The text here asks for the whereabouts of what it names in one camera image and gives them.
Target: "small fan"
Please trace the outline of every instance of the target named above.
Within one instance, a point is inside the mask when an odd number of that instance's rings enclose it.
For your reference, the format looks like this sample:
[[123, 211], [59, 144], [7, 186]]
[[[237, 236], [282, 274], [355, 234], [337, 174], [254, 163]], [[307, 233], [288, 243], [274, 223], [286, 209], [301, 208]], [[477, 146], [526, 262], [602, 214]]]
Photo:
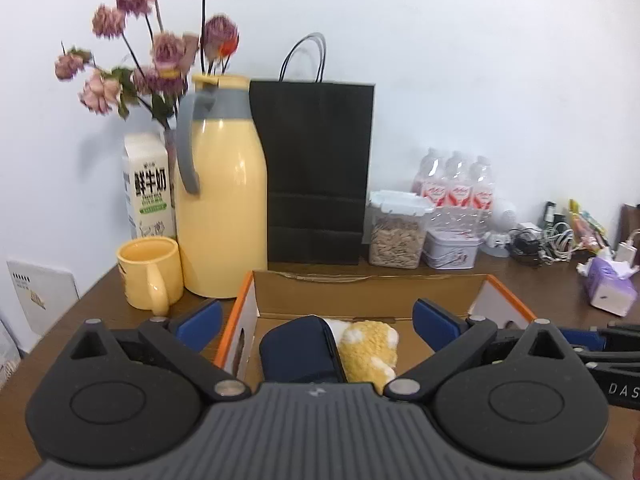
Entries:
[[491, 230], [484, 235], [484, 243], [480, 246], [483, 253], [499, 258], [507, 258], [507, 244], [511, 242], [509, 231], [516, 228], [516, 208], [511, 202], [497, 199], [491, 212], [489, 226]]

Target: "milk carton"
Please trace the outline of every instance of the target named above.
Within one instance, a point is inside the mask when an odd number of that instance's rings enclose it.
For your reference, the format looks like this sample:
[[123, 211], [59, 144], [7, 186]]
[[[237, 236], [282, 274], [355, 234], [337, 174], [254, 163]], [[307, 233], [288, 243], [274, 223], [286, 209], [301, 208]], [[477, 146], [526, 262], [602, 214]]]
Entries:
[[175, 238], [164, 144], [152, 133], [125, 136], [124, 189], [132, 238]]

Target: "navy blue pouch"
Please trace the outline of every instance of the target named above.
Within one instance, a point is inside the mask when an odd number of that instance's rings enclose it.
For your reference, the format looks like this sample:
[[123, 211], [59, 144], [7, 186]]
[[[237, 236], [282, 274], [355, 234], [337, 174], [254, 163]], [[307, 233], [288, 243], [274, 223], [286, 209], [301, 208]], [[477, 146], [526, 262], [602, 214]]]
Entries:
[[324, 319], [305, 316], [269, 330], [260, 342], [262, 372], [277, 383], [345, 383], [347, 379]]

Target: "yellow thermos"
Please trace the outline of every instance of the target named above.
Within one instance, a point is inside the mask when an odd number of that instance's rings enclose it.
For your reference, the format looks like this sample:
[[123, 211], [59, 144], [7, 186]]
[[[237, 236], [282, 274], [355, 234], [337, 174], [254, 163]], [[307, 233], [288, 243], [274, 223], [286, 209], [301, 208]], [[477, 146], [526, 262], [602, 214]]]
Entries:
[[267, 167], [249, 81], [195, 75], [177, 118], [175, 216], [184, 286], [208, 298], [238, 294], [267, 268]]

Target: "green leaf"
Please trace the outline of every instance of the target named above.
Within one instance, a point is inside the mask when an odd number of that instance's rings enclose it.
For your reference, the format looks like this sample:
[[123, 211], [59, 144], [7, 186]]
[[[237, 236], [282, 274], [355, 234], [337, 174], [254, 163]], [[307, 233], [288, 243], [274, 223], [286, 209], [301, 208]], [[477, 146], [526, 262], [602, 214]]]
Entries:
[[124, 99], [122, 98], [118, 102], [118, 115], [122, 117], [125, 121], [127, 120], [127, 117], [129, 117], [129, 109], [127, 108], [127, 105], [125, 104]]
[[170, 114], [173, 114], [171, 108], [164, 102], [164, 99], [160, 97], [158, 94], [153, 94], [151, 97], [151, 109], [153, 110], [153, 115], [158, 120], [166, 120], [170, 117]]
[[171, 94], [164, 94], [164, 102], [170, 110], [166, 118], [171, 119], [175, 115], [175, 96]]
[[133, 70], [125, 66], [117, 66], [111, 70], [111, 75], [121, 83], [123, 81], [131, 81], [131, 74], [133, 74]]
[[85, 63], [89, 63], [94, 57], [90, 50], [83, 50], [82, 48], [76, 48], [72, 46], [70, 49], [66, 51], [67, 54], [72, 54], [73, 56], [79, 56], [82, 58], [82, 61]]
[[126, 66], [117, 66], [111, 73], [103, 72], [102, 76], [105, 79], [117, 79], [118, 83], [122, 85], [122, 89], [127, 92], [127, 95], [136, 95], [136, 86], [131, 81], [131, 75], [133, 70]]
[[138, 95], [124, 87], [122, 88], [122, 92], [120, 92], [120, 100], [124, 101], [129, 106], [140, 106]]

